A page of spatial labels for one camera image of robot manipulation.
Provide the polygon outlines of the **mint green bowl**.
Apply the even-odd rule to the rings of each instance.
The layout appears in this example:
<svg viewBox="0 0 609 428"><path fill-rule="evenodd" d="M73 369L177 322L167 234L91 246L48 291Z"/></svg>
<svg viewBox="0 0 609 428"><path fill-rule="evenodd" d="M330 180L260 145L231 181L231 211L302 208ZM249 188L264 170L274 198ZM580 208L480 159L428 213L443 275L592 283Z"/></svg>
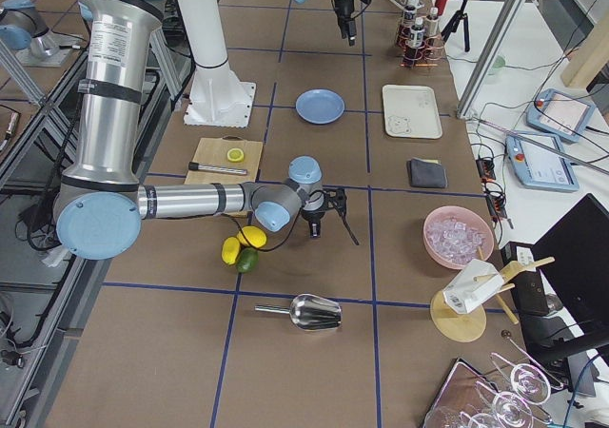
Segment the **mint green bowl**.
<svg viewBox="0 0 609 428"><path fill-rule="evenodd" d="M484 82L486 84L495 84L499 81L499 76L501 72L504 70L506 65L505 58L498 54L495 58L492 66L488 70Z"/></svg>

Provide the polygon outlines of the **metal scoop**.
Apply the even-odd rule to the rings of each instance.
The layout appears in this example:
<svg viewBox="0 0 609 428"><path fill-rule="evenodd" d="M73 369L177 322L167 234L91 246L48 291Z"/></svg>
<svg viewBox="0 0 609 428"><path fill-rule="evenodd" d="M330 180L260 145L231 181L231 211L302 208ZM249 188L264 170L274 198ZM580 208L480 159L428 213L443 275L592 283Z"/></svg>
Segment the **metal scoop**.
<svg viewBox="0 0 609 428"><path fill-rule="evenodd" d="M342 324L342 308L337 302L313 294L295 297L288 307L256 304L259 312L287 314L292 323L304 331L338 328Z"/></svg>

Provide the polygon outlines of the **black mini tripod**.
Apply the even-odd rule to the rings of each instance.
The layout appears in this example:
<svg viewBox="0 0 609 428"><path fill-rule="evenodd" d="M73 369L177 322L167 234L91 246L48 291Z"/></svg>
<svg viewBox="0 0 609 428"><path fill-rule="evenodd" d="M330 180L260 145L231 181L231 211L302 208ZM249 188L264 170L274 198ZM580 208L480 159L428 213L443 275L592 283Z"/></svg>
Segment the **black mini tripod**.
<svg viewBox="0 0 609 428"><path fill-rule="evenodd" d="M461 7L455 12L455 14L448 21L447 25L441 32L442 40L444 43L448 41L452 33L456 33L460 24L463 25L463 42L464 42L464 51L470 51L470 35L469 35L469 22L468 15L465 11L465 7L468 3L468 0L462 0Z"/></svg>

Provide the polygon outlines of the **dark drink bottle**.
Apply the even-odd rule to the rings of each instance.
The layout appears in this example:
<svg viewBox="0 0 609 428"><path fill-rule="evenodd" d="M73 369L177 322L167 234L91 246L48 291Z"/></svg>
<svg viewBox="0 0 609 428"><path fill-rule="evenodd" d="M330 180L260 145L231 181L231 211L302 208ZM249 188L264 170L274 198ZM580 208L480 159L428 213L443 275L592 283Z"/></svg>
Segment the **dark drink bottle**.
<svg viewBox="0 0 609 428"><path fill-rule="evenodd" d="M422 17L417 17L408 32L406 51L404 52L404 63L408 67L413 67L422 56L423 37L424 21Z"/></svg>
<svg viewBox="0 0 609 428"><path fill-rule="evenodd" d="M406 4L403 9L400 29L397 41L399 46L405 48L409 39L410 29L413 26L417 16L417 6L415 4Z"/></svg>
<svg viewBox="0 0 609 428"><path fill-rule="evenodd" d="M424 19L424 40L430 49L438 49L441 44L439 31L439 10L432 7Z"/></svg>

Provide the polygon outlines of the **cream rectangular tray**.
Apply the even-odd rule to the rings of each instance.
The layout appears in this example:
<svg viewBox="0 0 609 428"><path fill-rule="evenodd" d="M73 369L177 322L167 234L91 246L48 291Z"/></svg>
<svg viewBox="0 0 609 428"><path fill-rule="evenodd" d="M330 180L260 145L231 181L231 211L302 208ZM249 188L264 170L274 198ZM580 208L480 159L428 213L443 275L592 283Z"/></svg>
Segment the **cream rectangular tray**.
<svg viewBox="0 0 609 428"><path fill-rule="evenodd" d="M430 140L442 137L442 123L432 88L385 85L382 97L387 135Z"/></svg>

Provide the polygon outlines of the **wooden paper towel stand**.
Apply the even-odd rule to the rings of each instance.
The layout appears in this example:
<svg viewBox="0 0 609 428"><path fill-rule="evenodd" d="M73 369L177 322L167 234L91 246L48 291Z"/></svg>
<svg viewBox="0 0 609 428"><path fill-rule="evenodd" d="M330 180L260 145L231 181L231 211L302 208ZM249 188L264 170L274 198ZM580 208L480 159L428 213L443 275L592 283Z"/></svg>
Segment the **wooden paper towel stand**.
<svg viewBox="0 0 609 428"><path fill-rule="evenodd" d="M508 319L514 324L518 324L519 320L507 304L501 300L499 294L513 288L515 285L510 281L521 272L532 271L539 266L552 263L554 260L554 257L547 257L529 264L512 261L502 270L497 269L502 275L504 284L491 298L498 301ZM486 328L486 313L483 306L476 308L470 314L457 314L445 303L442 291L443 289L434 295L430 304L431 318L437 329L449 339L457 342L471 342L478 339Z"/></svg>

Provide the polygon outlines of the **pink bowl with ice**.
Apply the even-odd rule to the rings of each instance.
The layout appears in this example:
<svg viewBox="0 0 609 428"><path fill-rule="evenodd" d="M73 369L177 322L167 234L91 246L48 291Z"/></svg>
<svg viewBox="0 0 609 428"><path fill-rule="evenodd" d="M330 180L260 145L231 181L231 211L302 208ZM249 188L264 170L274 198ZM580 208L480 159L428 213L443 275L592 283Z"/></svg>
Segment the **pink bowl with ice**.
<svg viewBox="0 0 609 428"><path fill-rule="evenodd" d="M422 228L423 245L438 264L463 269L474 259L486 261L494 251L490 226L470 209L448 205L431 211Z"/></svg>

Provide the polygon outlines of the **yellow lemon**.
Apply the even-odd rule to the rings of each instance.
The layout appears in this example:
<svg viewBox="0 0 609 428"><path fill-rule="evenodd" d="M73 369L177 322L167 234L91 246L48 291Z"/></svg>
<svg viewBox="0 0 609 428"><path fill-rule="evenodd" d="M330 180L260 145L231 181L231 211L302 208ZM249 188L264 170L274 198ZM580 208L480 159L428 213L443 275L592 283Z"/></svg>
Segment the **yellow lemon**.
<svg viewBox="0 0 609 428"><path fill-rule="evenodd" d="M239 254L241 252L240 241L232 236L224 240L221 249L221 258L225 264L233 265L237 262Z"/></svg>
<svg viewBox="0 0 609 428"><path fill-rule="evenodd" d="M237 234L237 240L243 246L263 248L267 243L265 232L254 225L243 227Z"/></svg>

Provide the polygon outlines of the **blue teach pendant tablet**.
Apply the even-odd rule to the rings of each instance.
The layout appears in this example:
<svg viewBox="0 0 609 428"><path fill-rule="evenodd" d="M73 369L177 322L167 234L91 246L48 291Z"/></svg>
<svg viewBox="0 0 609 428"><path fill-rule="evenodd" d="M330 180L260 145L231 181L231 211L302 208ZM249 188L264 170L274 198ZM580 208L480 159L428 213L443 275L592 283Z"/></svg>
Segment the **blue teach pendant tablet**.
<svg viewBox="0 0 609 428"><path fill-rule="evenodd" d="M531 140L563 151L560 138L549 133L517 131ZM558 155L510 136L505 140L508 159L516 177L527 188L575 192L580 185L570 162Z"/></svg>

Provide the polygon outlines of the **wooden cutting board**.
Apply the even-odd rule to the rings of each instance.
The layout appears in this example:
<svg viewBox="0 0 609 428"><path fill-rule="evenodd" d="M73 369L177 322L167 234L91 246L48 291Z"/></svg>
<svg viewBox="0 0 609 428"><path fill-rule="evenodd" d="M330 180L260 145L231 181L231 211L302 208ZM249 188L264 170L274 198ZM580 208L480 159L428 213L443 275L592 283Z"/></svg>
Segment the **wooden cutting board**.
<svg viewBox="0 0 609 428"><path fill-rule="evenodd" d="M230 161L228 152L241 149L244 159L239 162ZM232 172L211 172L189 169L185 180L186 185L201 185L219 183L235 185L243 182L254 182L263 153L264 144L259 141L249 141L240 138L201 138L191 159L199 165L219 166L232 170L244 170L246 174Z"/></svg>

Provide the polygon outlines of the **green lime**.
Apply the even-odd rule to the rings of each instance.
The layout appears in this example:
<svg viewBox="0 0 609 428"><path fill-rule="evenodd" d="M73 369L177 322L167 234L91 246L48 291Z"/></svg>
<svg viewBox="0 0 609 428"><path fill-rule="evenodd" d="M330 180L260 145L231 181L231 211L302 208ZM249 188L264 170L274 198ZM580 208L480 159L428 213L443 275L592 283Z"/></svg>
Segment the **green lime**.
<svg viewBox="0 0 609 428"><path fill-rule="evenodd" d="M237 271L240 273L249 273L253 271L259 260L258 250L252 247L244 247L235 263Z"/></svg>

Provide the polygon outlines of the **black handled knife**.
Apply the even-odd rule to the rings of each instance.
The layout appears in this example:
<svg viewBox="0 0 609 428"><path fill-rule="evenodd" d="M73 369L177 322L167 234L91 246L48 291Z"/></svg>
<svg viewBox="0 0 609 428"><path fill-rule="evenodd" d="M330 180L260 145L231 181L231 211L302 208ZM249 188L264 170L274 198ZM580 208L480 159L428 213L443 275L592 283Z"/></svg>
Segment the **black handled knife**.
<svg viewBox="0 0 609 428"><path fill-rule="evenodd" d="M235 168L223 165L205 165L194 161L188 163L188 169L190 171L200 171L235 176L246 176L248 174L248 171L243 168Z"/></svg>

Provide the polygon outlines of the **white carton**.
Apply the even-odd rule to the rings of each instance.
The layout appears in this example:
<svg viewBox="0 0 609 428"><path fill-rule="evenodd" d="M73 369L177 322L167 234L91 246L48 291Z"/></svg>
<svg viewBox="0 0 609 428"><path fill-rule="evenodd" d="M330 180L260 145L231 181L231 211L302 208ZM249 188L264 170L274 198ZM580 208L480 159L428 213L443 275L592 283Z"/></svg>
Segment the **white carton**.
<svg viewBox="0 0 609 428"><path fill-rule="evenodd" d="M442 291L445 303L457 314L472 313L503 286L502 275L489 262L474 259Z"/></svg>

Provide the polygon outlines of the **dark grey folded cloth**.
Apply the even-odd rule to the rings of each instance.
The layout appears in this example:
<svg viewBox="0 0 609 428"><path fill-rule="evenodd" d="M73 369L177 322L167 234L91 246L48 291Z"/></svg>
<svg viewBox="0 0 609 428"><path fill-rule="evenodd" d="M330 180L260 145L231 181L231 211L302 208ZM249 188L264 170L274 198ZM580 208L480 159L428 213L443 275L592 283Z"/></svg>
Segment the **dark grey folded cloth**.
<svg viewBox="0 0 609 428"><path fill-rule="evenodd" d="M446 188L447 177L442 164L423 159L411 159L406 163L409 183L413 187Z"/></svg>

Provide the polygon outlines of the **blue plate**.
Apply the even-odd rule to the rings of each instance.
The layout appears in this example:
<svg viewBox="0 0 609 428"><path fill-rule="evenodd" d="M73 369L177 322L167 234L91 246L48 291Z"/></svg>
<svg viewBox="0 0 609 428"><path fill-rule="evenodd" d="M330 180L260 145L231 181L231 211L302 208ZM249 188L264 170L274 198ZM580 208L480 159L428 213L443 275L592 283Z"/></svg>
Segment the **blue plate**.
<svg viewBox="0 0 609 428"><path fill-rule="evenodd" d="M329 89L311 89L296 100L295 108L310 124L327 125L337 121L345 110L344 99Z"/></svg>

